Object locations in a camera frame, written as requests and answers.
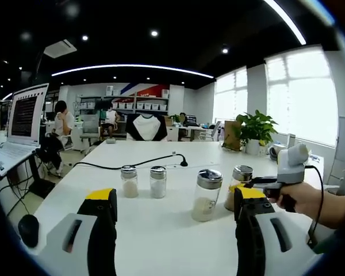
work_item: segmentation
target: led strip light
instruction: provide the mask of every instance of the led strip light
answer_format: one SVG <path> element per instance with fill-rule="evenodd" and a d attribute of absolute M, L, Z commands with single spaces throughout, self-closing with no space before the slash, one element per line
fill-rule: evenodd
<path fill-rule="evenodd" d="M 88 69 L 111 68 L 111 67 L 141 67 L 141 68 L 152 68 L 152 69 L 164 69 L 164 70 L 177 71 L 177 72 L 188 73 L 188 74 L 193 74 L 193 75 L 198 75 L 198 76 L 204 76 L 206 78 L 213 79 L 213 76 L 194 72 L 194 71 L 178 69 L 174 67 L 143 65 L 143 64 L 106 64 L 106 65 L 88 66 L 88 67 L 75 68 L 75 69 L 70 69 L 70 70 L 54 73 L 51 76 L 58 76 L 58 75 L 66 74 L 66 73 L 77 72 L 77 71 L 88 70 Z"/>
<path fill-rule="evenodd" d="M 293 31 L 294 35 L 297 37 L 301 45 L 305 45 L 306 41 L 299 31 L 299 29 L 295 26 L 293 20 L 285 13 L 285 11 L 277 4 L 274 0 L 264 0 L 272 9 L 277 12 L 277 14 L 285 21 L 285 23 L 289 26 L 289 28 Z"/>

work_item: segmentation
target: spice jar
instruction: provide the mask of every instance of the spice jar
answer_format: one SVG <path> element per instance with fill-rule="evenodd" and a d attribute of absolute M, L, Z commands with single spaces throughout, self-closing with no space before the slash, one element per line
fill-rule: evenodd
<path fill-rule="evenodd" d="M 151 197 L 163 198 L 166 194 L 166 168 L 162 166 L 152 167 L 149 184 L 151 185 Z"/>
<path fill-rule="evenodd" d="M 122 166 L 121 168 L 122 190 L 124 196 L 133 198 L 138 196 L 137 170 L 134 166 Z"/>
<path fill-rule="evenodd" d="M 212 219 L 222 183 L 223 175 L 219 171 L 210 169 L 199 171 L 191 213 L 194 220 L 209 221 Z"/>
<path fill-rule="evenodd" d="M 244 186 L 252 180 L 253 169 L 245 165 L 238 165 L 234 167 L 232 172 L 232 180 L 229 186 L 228 196 L 225 201 L 225 208 L 234 212 L 234 191 L 238 186 Z"/>

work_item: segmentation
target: jar with white powder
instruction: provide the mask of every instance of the jar with white powder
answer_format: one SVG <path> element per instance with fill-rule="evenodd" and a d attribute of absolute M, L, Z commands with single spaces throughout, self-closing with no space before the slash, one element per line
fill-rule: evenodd
<path fill-rule="evenodd" d="M 199 171 L 191 213 L 194 220 L 209 221 L 212 219 L 222 184 L 221 172 L 210 169 Z"/>
<path fill-rule="evenodd" d="M 121 181 L 124 196 L 133 198 L 138 196 L 137 170 L 134 166 L 123 166 L 121 168 Z"/>
<path fill-rule="evenodd" d="M 166 168 L 154 166 L 150 171 L 151 197 L 163 198 L 166 194 Z"/>

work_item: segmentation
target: green leaves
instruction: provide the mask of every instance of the green leaves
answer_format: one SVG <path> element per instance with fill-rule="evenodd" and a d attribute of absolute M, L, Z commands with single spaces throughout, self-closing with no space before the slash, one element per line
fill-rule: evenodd
<path fill-rule="evenodd" d="M 238 115 L 236 121 L 244 124 L 241 126 L 241 134 L 237 135 L 239 129 L 236 128 L 235 136 L 240 137 L 243 144 L 250 139 L 264 140 L 266 143 L 272 141 L 271 133 L 277 133 L 273 125 L 277 123 L 272 120 L 271 116 L 266 116 L 256 110 L 255 115 L 246 113 L 246 115 Z"/>

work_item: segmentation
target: silver jar lid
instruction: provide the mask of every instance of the silver jar lid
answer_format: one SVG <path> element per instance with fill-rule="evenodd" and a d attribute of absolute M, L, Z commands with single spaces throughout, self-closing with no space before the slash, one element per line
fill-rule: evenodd
<path fill-rule="evenodd" d="M 166 177 L 166 168 L 163 166 L 153 166 L 151 168 L 151 177 L 155 179 L 164 179 Z"/>
<path fill-rule="evenodd" d="M 232 177 L 240 182 L 249 182 L 252 180 L 253 169 L 246 165 L 237 165 L 234 167 Z"/>
<path fill-rule="evenodd" d="M 126 165 L 126 166 L 122 166 L 121 167 L 121 175 L 124 178 L 133 178 L 137 175 L 137 170 L 135 166 L 130 166 L 130 165 Z"/>
<path fill-rule="evenodd" d="M 216 190 L 221 187 L 223 183 L 223 175 L 216 170 L 205 168 L 198 172 L 197 184 L 204 189 Z"/>

